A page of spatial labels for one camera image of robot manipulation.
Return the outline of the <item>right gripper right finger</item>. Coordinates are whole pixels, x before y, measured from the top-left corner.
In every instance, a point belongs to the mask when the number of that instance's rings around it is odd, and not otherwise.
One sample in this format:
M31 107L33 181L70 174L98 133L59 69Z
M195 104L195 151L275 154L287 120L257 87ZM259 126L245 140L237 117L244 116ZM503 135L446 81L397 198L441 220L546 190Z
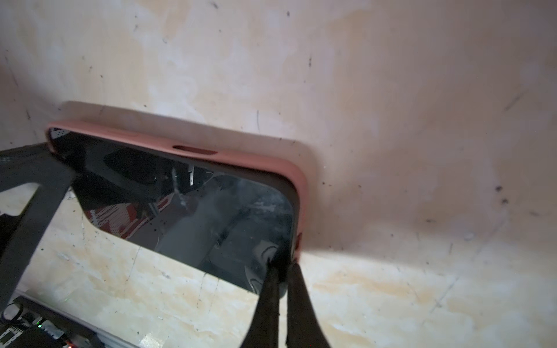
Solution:
M287 347L330 347L310 301L303 273L298 263L288 272Z

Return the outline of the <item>black phone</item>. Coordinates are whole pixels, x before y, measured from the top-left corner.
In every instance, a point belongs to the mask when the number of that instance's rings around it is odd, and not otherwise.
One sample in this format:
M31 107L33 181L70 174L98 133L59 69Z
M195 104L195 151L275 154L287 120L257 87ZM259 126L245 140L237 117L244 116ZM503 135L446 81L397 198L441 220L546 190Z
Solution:
M274 267L286 291L300 200L283 176L61 128L48 135L97 229L255 294Z

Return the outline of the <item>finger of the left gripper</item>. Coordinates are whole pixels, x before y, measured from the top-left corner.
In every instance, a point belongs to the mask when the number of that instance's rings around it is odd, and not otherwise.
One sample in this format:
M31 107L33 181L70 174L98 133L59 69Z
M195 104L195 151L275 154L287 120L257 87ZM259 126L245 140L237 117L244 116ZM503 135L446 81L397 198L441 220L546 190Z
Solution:
M1 152L1 191L38 185L22 213L1 218L1 309L8 306L74 179L75 171L59 161L45 143Z

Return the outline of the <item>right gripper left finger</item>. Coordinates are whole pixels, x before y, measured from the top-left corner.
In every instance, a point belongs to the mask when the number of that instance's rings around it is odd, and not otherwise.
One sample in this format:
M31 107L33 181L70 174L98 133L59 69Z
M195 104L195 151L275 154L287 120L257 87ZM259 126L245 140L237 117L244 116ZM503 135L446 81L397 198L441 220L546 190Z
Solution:
M241 348L278 347L279 300L279 271L269 264L252 323Z

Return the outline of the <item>pink case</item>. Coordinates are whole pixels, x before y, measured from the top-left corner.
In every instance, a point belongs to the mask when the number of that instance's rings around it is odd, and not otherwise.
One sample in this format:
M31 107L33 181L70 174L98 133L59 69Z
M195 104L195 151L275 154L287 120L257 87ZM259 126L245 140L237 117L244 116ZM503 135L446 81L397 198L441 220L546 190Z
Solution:
M227 149L209 150L201 146L195 146L174 139L100 126L99 124L82 120L64 120L50 123L45 130L47 142L50 147L54 146L55 137L52 136L52 131L55 129L138 146L142 149L155 150L164 154L177 155L187 159L204 160L222 165L231 165L238 168L247 168L250 170L277 174L286 178L287 181L293 185L300 202L299 222L296 228L292 251L293 258L295 260L300 259L310 192L305 174L294 163L286 159L251 154L249 152L238 152Z

